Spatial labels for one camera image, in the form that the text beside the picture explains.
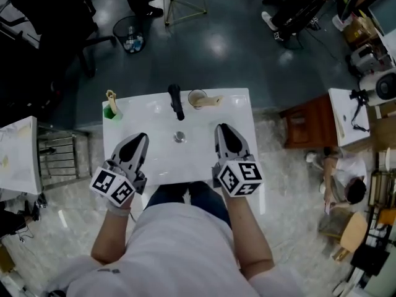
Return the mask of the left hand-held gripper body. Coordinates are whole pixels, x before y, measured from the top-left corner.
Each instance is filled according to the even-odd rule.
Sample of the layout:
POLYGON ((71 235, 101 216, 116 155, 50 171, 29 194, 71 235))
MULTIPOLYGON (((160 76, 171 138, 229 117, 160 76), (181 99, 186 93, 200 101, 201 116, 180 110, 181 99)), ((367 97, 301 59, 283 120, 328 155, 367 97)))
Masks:
POLYGON ((143 142, 131 135, 120 141, 110 158, 99 166, 90 182, 91 191, 107 199, 116 208, 122 207, 135 193, 142 194, 147 178, 140 170, 143 142))

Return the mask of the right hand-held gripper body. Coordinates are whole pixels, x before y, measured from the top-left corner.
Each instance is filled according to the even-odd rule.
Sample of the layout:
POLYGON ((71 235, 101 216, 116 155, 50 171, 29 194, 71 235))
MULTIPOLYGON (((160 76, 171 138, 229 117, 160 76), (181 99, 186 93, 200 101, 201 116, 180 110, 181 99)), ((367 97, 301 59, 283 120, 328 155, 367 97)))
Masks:
POLYGON ((250 152, 247 140, 237 135, 223 135, 215 145, 218 161, 212 167, 213 185, 222 187, 230 197, 246 197, 264 183, 260 163, 250 152))

